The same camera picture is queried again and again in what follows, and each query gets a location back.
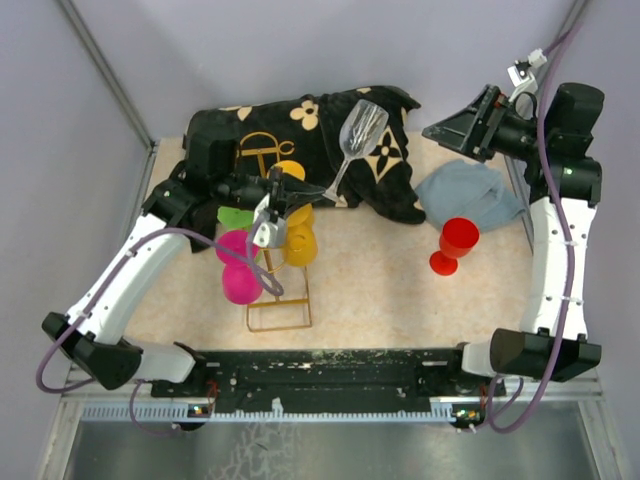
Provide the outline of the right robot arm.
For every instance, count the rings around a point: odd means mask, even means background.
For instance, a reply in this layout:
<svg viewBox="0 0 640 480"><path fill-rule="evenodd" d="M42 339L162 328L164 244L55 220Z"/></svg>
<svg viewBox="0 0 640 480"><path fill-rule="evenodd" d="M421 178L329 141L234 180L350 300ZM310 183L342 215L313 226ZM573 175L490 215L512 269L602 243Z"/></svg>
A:
<svg viewBox="0 0 640 480"><path fill-rule="evenodd" d="M561 84L544 119L524 118L516 102L487 85L464 109L423 129L425 138L484 162L495 154L526 164L533 224L530 298L516 330L498 328L490 340L463 346L446 372L448 387L470 395L482 376L518 375L565 382L599 365L602 348L588 339L583 283L587 242L601 199L602 168L587 154L604 93L582 83Z"/></svg>

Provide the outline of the red plastic wine glass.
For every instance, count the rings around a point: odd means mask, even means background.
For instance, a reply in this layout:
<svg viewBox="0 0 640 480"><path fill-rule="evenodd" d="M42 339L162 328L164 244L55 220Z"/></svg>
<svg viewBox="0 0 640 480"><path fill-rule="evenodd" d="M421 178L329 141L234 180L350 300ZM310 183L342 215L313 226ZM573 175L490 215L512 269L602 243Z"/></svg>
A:
<svg viewBox="0 0 640 480"><path fill-rule="evenodd" d="M455 217L442 227L439 249L429 258L431 269L442 276L454 274L459 260L469 254L478 243L480 231L469 219Z"/></svg>

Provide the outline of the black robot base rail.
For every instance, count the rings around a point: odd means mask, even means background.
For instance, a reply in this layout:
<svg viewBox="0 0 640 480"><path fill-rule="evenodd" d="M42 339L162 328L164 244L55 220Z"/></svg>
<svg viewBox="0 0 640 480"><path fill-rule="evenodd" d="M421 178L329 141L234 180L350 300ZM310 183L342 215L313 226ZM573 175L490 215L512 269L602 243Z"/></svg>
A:
<svg viewBox="0 0 640 480"><path fill-rule="evenodd" d="M428 412L435 397L478 396L490 380L461 369L458 348L199 351L182 383L155 380L154 398L212 398L220 413Z"/></svg>

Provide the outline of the clear wine glass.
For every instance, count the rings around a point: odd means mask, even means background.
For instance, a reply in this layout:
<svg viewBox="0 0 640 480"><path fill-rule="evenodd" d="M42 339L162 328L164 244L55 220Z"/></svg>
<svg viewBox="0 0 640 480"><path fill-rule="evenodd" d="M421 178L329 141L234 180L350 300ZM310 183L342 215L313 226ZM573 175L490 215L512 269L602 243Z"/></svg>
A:
<svg viewBox="0 0 640 480"><path fill-rule="evenodd" d="M325 189L323 197L333 202L339 201L338 187L350 164L371 153L383 134L389 113L376 103L359 100L348 116L339 132L339 146L343 161L331 185Z"/></svg>

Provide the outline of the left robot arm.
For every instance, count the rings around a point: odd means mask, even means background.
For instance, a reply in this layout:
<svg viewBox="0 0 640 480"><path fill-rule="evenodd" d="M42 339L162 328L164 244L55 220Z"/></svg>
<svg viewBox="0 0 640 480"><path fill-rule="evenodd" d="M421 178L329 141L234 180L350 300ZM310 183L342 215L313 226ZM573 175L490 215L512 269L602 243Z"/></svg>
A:
<svg viewBox="0 0 640 480"><path fill-rule="evenodd" d="M184 395L201 394L208 373L196 365L193 350L181 345L135 344L124 337L127 325L149 288L168 263L189 244L225 253L248 267L250 279L273 295L283 286L257 265L255 248L284 244L288 217L324 198L326 188L274 169L268 177L236 170L239 143L234 136L194 134L184 142L184 158L160 182L142 206L133 229L116 256L84 297L64 313L49 313L43 331L53 345L36 373L38 388L56 351L62 351L106 390L131 381L168 381ZM234 252L203 229L190 224L205 206L214 204L251 213L250 233Z"/></svg>

